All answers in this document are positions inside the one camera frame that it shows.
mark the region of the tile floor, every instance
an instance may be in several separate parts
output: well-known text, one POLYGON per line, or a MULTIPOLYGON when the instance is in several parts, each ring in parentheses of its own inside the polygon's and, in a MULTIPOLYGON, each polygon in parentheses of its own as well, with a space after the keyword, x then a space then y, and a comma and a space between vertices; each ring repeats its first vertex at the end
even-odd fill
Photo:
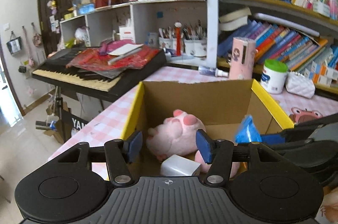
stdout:
MULTIPOLYGON (((49 137, 44 135, 42 130, 35 129, 35 121, 43 121, 47 117, 47 101, 25 117, 19 116, 16 120, 13 116, 15 110, 7 114, 10 103, 6 104, 7 110, 3 110, 5 103, 1 100, 0 107, 4 118, 0 118, 0 175, 5 180, 0 180, 0 224, 18 224, 22 221, 22 216, 14 200, 16 185, 26 175, 46 163, 61 144, 53 136, 49 137), (11 204, 1 196, 7 197, 11 204)), ((64 97, 64 100, 72 109, 72 113, 79 116, 80 103, 68 97, 64 97)))

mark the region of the hanging bag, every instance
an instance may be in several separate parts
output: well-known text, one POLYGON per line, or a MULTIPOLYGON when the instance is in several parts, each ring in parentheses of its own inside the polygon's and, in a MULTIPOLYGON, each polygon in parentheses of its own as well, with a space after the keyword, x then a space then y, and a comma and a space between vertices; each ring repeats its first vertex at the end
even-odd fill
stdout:
POLYGON ((21 37, 16 37, 14 32, 11 32, 10 40, 6 43, 11 55, 15 55, 22 49, 21 37))
POLYGON ((31 56, 30 46, 29 46, 29 44, 27 42, 27 31, 26 31, 26 29, 25 29, 24 26, 22 26, 22 30, 23 30, 23 34, 25 36, 25 46, 26 46, 26 51, 27 51, 27 54, 28 54, 28 65, 30 67, 34 67, 34 60, 33 60, 32 56, 31 56))
POLYGON ((42 37, 41 35, 37 32, 34 23, 32 22, 32 27, 33 27, 33 44, 38 47, 42 44, 42 37))

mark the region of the pink cylindrical container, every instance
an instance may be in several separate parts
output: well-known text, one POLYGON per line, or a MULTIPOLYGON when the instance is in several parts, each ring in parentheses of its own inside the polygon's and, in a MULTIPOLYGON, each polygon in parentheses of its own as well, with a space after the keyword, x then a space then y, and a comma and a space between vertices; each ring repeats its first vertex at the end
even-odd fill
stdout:
POLYGON ((248 38, 235 37, 233 42, 230 80, 250 80, 254 68, 256 42, 248 38))

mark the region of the wall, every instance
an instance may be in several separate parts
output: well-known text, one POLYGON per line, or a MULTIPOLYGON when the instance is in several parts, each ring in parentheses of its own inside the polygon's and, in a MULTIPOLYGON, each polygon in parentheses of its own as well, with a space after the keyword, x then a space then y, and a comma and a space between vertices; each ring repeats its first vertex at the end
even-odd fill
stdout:
POLYGON ((25 52, 22 52, 20 55, 11 56, 6 42, 9 41, 11 30, 14 31, 16 36, 23 36, 22 26, 25 26, 28 34, 28 42, 31 44, 33 58, 37 62, 38 57, 40 61, 43 61, 44 50, 43 47, 35 48, 32 44, 33 30, 31 27, 31 22, 34 22, 37 30, 40 30, 38 26, 38 4, 37 0, 0 0, 0 39, 1 45, 4 52, 5 62, 10 74, 15 92, 19 98, 21 105, 29 105, 33 103, 39 97, 45 95, 49 90, 50 86, 41 81, 28 78, 24 74, 18 72, 18 68, 21 65, 21 62, 24 62, 28 59, 28 56, 25 52), (4 31, 3 24, 10 23, 10 29, 4 31), (30 97, 27 94, 27 86, 35 89, 35 92, 30 97))

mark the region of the stuffed animal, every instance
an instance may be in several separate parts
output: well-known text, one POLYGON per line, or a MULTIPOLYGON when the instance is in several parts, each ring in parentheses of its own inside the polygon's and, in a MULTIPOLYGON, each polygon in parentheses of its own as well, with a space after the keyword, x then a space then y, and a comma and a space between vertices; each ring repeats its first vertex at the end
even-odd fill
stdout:
MULTIPOLYGON (((199 151, 197 151, 195 154, 195 162, 201 164, 201 173, 207 173, 209 171, 211 165, 204 163, 202 155, 199 151)), ((239 166, 240 166, 240 162, 233 162, 233 165, 231 167, 230 178, 233 178, 235 176, 235 174, 237 173, 239 169, 239 166)))
POLYGON ((173 116, 148 130, 147 148, 159 161, 173 154, 185 156, 197 151, 196 131, 206 130, 202 121, 192 114, 175 110, 173 116))

